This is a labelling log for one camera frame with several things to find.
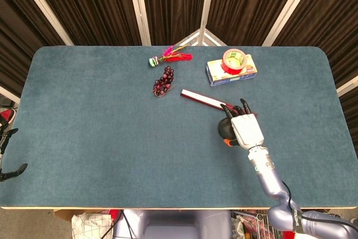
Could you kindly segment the yellow blue cardboard box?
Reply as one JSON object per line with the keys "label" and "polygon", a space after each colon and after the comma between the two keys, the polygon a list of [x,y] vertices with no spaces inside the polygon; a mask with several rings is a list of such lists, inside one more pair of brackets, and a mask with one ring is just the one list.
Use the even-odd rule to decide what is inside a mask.
{"label": "yellow blue cardboard box", "polygon": [[225,65],[222,59],[212,60],[206,64],[206,73],[211,86],[218,86],[234,81],[254,78],[257,68],[250,54],[246,54],[246,64],[242,69],[234,71]]}

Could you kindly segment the white checked bag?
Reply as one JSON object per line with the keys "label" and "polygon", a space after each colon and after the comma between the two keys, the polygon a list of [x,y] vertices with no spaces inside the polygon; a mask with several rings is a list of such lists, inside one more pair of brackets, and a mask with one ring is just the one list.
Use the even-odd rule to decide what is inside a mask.
{"label": "white checked bag", "polygon": [[71,220],[72,239],[112,239],[112,217],[109,214],[83,213],[74,215]]}

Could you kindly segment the purple plastic grape bunch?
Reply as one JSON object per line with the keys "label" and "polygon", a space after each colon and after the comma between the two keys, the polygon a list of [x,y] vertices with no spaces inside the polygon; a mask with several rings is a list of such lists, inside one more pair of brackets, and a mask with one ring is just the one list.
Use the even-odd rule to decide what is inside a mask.
{"label": "purple plastic grape bunch", "polygon": [[172,82],[174,81],[174,69],[170,66],[166,66],[163,75],[155,80],[152,92],[156,97],[163,97],[172,88]]}

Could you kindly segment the dark red folding fan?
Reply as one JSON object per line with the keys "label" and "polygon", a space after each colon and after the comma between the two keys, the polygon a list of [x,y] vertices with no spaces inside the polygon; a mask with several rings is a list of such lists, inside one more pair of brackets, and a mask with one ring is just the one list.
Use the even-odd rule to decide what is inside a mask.
{"label": "dark red folding fan", "polygon": [[192,91],[189,91],[186,89],[183,89],[181,91],[180,95],[184,98],[198,102],[198,103],[206,105],[206,106],[210,106],[210,107],[215,108],[220,111],[224,111],[223,106],[225,106],[232,113],[233,116],[244,115],[244,114],[247,114],[248,112],[250,112],[255,117],[257,117],[257,114],[254,113],[249,108],[248,104],[246,102],[244,102],[244,100],[241,100],[241,102],[242,102],[241,105],[232,105],[228,102],[220,101],[220,100],[214,99],[212,97],[205,96],[200,93],[192,92]]}

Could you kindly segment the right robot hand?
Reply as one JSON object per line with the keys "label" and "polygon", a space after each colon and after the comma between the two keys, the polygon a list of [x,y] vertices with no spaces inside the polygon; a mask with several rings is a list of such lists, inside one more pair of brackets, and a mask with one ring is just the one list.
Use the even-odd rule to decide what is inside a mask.
{"label": "right robot hand", "polygon": [[231,121],[236,136],[236,139],[233,140],[224,139],[226,145],[229,147],[240,146],[246,150],[263,145],[264,137],[261,128],[252,113],[248,112],[244,115],[233,116],[225,106],[223,106],[223,108],[226,118],[229,118]]}

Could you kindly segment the red tape roll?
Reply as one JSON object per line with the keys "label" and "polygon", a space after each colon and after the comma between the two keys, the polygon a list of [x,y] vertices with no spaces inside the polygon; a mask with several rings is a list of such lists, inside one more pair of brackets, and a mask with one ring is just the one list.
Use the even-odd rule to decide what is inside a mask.
{"label": "red tape roll", "polygon": [[221,68],[228,74],[240,74],[246,65],[246,54],[239,49],[229,49],[223,54]]}

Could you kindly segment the blue felt table mat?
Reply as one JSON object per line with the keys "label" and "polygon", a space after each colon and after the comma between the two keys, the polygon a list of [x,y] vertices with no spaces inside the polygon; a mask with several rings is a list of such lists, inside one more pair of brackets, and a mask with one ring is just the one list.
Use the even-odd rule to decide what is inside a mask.
{"label": "blue felt table mat", "polygon": [[246,150],[218,133],[223,111],[182,89],[257,114],[265,146],[303,208],[358,206],[358,159],[325,53],[245,46],[254,78],[212,87],[205,67],[224,47],[190,47],[174,87],[155,97],[159,46],[48,46],[34,55],[3,160],[25,172],[0,183],[0,207],[258,208]]}

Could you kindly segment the black round object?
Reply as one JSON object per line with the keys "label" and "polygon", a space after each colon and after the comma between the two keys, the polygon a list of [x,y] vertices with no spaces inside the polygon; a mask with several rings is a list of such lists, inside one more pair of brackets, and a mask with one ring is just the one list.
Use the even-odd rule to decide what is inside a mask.
{"label": "black round object", "polygon": [[229,118],[224,118],[218,123],[218,133],[224,139],[236,139],[232,124]]}

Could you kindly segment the red pink feather shuttlecock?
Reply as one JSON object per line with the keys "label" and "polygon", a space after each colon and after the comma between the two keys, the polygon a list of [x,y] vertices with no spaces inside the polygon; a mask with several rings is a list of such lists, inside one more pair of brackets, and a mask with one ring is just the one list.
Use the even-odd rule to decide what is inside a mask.
{"label": "red pink feather shuttlecock", "polygon": [[151,57],[148,62],[151,67],[156,67],[161,63],[191,61],[193,56],[190,53],[181,52],[187,45],[175,48],[174,45],[168,47],[160,57]]}

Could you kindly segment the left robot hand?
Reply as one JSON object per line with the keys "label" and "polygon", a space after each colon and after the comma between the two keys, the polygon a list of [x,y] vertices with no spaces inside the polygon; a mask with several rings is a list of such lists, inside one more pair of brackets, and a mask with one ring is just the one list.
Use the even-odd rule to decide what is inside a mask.
{"label": "left robot hand", "polygon": [[28,166],[27,163],[23,163],[16,171],[3,172],[2,170],[4,153],[10,141],[10,138],[17,132],[18,132],[18,128],[10,129],[6,132],[4,131],[3,128],[0,129],[0,182],[4,182],[6,180],[20,176]]}

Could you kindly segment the white frame folding screen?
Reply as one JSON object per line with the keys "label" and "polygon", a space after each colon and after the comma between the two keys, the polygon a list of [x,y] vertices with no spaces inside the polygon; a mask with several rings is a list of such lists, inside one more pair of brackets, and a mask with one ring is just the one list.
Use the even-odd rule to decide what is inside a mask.
{"label": "white frame folding screen", "polygon": [[0,0],[0,93],[15,101],[46,45],[312,45],[340,95],[358,84],[358,0]]}

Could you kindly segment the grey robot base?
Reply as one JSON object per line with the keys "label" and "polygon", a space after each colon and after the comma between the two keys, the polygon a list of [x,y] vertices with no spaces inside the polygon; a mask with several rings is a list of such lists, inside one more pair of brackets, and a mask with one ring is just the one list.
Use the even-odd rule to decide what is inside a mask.
{"label": "grey robot base", "polygon": [[113,239],[232,239],[228,210],[124,210]]}

